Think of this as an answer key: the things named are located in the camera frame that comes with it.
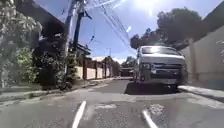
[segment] van headlight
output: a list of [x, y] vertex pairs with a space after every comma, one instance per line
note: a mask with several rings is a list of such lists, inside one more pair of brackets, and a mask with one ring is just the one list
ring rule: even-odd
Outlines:
[[141, 63], [140, 64], [140, 68], [141, 69], [150, 69], [151, 68], [151, 64], [149, 64], [149, 63]]

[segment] sidewalk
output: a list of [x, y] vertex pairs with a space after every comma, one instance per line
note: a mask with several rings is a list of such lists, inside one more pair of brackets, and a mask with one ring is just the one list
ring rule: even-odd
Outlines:
[[218, 100], [220, 102], [224, 102], [224, 91], [222, 90], [208, 89], [190, 85], [179, 86], [179, 89], [214, 100]]
[[[108, 83], [112, 80], [113, 78], [107, 78], [107, 79], [101, 79], [101, 80], [88, 80], [88, 81], [79, 80], [77, 81], [77, 84], [74, 86], [72, 90], [97, 86], [102, 83]], [[31, 99], [34, 97], [46, 96], [46, 95], [55, 94], [55, 93], [62, 93], [62, 92], [60, 90], [5, 92], [0, 94], [0, 104], [2, 102], [26, 100], [26, 99]]]

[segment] utility pole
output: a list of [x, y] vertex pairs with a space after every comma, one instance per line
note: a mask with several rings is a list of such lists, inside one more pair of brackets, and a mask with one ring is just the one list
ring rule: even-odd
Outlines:
[[[65, 44], [63, 45], [63, 57], [64, 59], [68, 56], [68, 49], [69, 49], [69, 43], [70, 43], [70, 34], [72, 30], [72, 20], [74, 18], [75, 13], [78, 11], [79, 8], [79, 2], [77, 0], [72, 0], [72, 3], [69, 7], [68, 16], [65, 21], [65, 32], [63, 35], [63, 38], [65, 39]], [[64, 61], [64, 75], [67, 73], [67, 64]]]
[[78, 13], [78, 19], [76, 22], [76, 27], [75, 27], [75, 34], [73, 38], [73, 50], [76, 51], [78, 41], [79, 41], [79, 30], [80, 30], [80, 25], [81, 25], [81, 20], [84, 17], [84, 12], [79, 12]]
[[76, 51], [78, 41], [79, 41], [79, 30], [80, 30], [80, 25], [81, 25], [81, 20], [83, 17], [88, 17], [89, 19], [92, 19], [91, 16], [84, 10], [85, 2], [84, 0], [81, 0], [82, 2], [80, 3], [79, 9], [78, 9], [78, 19], [76, 22], [76, 27], [75, 27], [75, 34], [73, 38], [73, 51]]

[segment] license plate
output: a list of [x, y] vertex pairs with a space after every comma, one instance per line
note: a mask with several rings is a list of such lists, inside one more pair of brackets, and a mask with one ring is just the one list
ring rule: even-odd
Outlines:
[[164, 84], [175, 84], [176, 80], [175, 79], [164, 79], [161, 82]]

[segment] van windshield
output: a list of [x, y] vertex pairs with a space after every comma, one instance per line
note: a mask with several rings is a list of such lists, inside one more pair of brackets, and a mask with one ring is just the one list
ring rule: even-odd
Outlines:
[[142, 48], [142, 54], [169, 54], [169, 55], [180, 55], [175, 49], [162, 48], [162, 47], [144, 47]]

